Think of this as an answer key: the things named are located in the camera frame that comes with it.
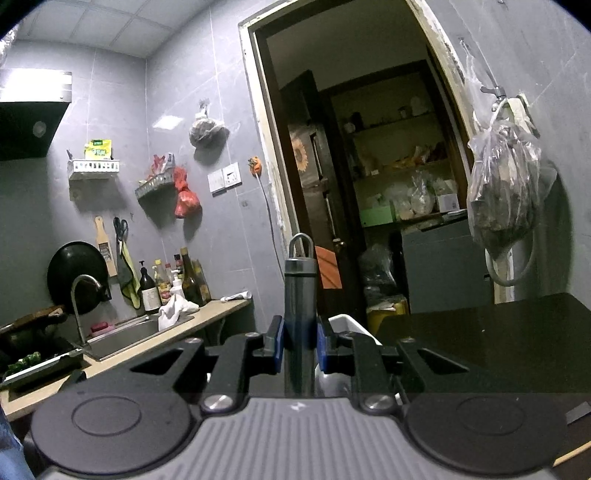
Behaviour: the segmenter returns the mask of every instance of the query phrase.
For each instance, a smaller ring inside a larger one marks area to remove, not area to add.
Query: screw
[[[210,411],[227,410],[232,406],[234,401],[227,395],[211,395],[203,400],[203,405]]]
[[[372,395],[365,399],[365,406],[370,410],[388,410],[394,406],[394,399],[390,395]]]

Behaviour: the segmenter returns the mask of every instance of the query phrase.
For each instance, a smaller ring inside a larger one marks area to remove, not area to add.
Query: ceiling panel
[[[88,10],[70,40],[84,45],[108,47],[130,19],[129,14]]]
[[[210,3],[212,0],[48,0],[23,20],[17,38],[83,44],[146,58]]]
[[[139,11],[138,16],[171,28],[177,28],[205,5],[205,0],[174,0],[173,8],[170,0],[150,0]]]
[[[95,0],[95,5],[114,8],[130,14],[136,13],[144,3],[146,0]]]
[[[66,41],[85,9],[74,4],[49,1],[40,6],[30,38]]]
[[[169,36],[168,28],[134,18],[121,32],[112,48],[127,55],[146,58]]]

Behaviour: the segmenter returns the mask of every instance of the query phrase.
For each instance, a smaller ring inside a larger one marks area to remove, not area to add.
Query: white wall shelf
[[[68,180],[108,179],[119,173],[119,160],[68,160]]]

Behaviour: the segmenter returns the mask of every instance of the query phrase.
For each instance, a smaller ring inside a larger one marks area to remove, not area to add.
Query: light switch
[[[226,188],[224,183],[224,175],[221,170],[211,172],[207,176],[207,181],[209,182],[209,191],[211,193],[219,192],[220,190]]]

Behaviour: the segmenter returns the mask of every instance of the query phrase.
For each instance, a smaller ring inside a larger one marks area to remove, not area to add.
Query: power cord
[[[283,269],[281,268],[281,260],[279,260],[279,253],[277,252],[277,244],[275,243],[275,232],[273,231],[273,215],[271,213],[271,206],[269,205],[269,199],[267,198],[267,194],[265,193],[265,189],[262,185],[261,181],[261,174],[262,174],[262,163],[259,157],[252,157],[248,159],[248,168],[251,171],[251,174],[256,177],[261,186],[262,195],[265,197],[265,204],[267,206],[267,214],[269,216],[269,227],[271,228],[271,240],[273,241],[273,250],[275,252],[275,259],[277,260],[277,266],[279,267],[279,272],[281,273],[281,278],[285,279],[285,274],[283,273]]]

